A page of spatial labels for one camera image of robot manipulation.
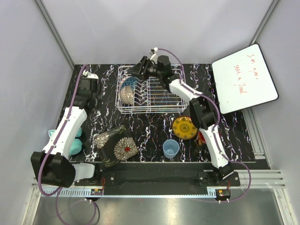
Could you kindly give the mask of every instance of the wire dish rack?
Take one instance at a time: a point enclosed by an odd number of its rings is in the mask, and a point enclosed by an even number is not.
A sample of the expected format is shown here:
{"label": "wire dish rack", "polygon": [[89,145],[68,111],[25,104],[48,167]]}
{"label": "wire dish rack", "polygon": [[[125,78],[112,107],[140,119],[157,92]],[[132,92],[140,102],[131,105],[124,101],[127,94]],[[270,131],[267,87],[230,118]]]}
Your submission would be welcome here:
{"label": "wire dish rack", "polygon": [[[133,90],[134,104],[123,104],[120,100],[120,91],[123,81],[126,77],[131,76],[128,73],[130,67],[132,66],[120,66],[118,69],[115,105],[122,114],[181,113],[186,109],[188,104],[177,95],[163,89],[156,77],[150,77],[146,81],[137,79]],[[172,71],[174,74],[180,75],[182,73],[181,66],[172,64]]]}

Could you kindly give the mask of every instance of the black marble surface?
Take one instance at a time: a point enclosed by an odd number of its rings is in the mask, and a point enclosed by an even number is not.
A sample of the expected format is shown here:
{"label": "black marble surface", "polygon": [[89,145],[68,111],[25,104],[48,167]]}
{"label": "black marble surface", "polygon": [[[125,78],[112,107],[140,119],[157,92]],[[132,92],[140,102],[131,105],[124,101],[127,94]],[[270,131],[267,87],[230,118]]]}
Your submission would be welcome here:
{"label": "black marble surface", "polygon": [[[120,65],[89,65],[89,71],[98,75],[103,85],[102,107],[88,115],[82,125],[82,151],[70,156],[70,161],[101,161],[98,149],[93,145],[92,138],[119,125],[125,125],[131,132],[139,149],[139,154],[128,159],[129,162],[207,162],[209,153],[207,146],[196,151],[196,140],[182,140],[172,133],[172,120],[182,115],[189,115],[189,109],[183,113],[164,114],[121,114],[115,107],[118,67]],[[81,65],[76,65],[66,94],[64,109],[69,105],[76,78]],[[210,64],[185,64],[186,83],[203,93],[210,92],[213,76]],[[224,149],[231,160],[254,162],[255,156],[251,146],[242,111],[221,115],[219,132]],[[163,143],[167,139],[174,139],[180,144],[180,151],[174,159],[167,159],[163,154]]]}

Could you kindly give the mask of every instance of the red handwriting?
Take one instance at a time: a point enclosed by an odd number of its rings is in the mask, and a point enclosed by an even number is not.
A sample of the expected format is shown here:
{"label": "red handwriting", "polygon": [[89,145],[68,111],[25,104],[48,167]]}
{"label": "red handwriting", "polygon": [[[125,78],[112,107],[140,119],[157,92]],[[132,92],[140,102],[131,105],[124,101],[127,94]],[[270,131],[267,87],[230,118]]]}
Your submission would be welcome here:
{"label": "red handwriting", "polygon": [[242,83],[242,84],[235,84],[235,86],[238,86],[240,89],[240,95],[243,93],[247,93],[247,91],[244,91],[244,87],[246,86],[246,83]]}
{"label": "red handwriting", "polygon": [[254,54],[253,55],[247,55],[250,59],[251,59],[251,64],[253,64],[253,63],[255,63],[255,60],[254,59],[256,59],[256,57],[254,56]]}
{"label": "red handwriting", "polygon": [[234,68],[235,68],[235,72],[236,72],[236,75],[240,75],[243,71],[241,71],[240,70],[240,66],[239,65],[237,65],[236,67],[235,66],[233,66]]}
{"label": "red handwriting", "polygon": [[258,72],[257,72],[256,68],[253,68],[253,70],[249,70],[249,72],[253,72],[255,79],[258,80]]}

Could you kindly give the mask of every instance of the metal floor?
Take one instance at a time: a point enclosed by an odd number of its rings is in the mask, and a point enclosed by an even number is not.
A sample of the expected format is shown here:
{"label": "metal floor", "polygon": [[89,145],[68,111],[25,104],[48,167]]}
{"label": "metal floor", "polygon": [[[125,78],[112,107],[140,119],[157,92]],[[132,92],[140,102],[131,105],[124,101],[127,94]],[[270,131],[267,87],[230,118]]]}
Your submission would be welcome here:
{"label": "metal floor", "polygon": [[[233,190],[234,196],[241,194]],[[59,198],[59,211],[79,198]],[[97,202],[98,225],[283,225],[272,190],[251,189],[237,202],[205,203],[197,199],[102,198]],[[69,224],[83,225],[92,217],[93,206],[80,202],[61,216]],[[55,214],[55,197],[41,197],[34,225],[61,224]]]}

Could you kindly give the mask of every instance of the yellow plate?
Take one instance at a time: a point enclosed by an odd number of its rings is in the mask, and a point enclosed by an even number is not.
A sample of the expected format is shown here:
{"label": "yellow plate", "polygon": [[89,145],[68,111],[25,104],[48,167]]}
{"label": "yellow plate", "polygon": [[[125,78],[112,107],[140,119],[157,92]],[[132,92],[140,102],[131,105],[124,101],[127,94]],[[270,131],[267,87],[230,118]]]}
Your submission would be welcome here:
{"label": "yellow plate", "polygon": [[198,134],[198,129],[193,125],[189,116],[179,116],[172,124],[173,133],[182,139],[188,140]]}

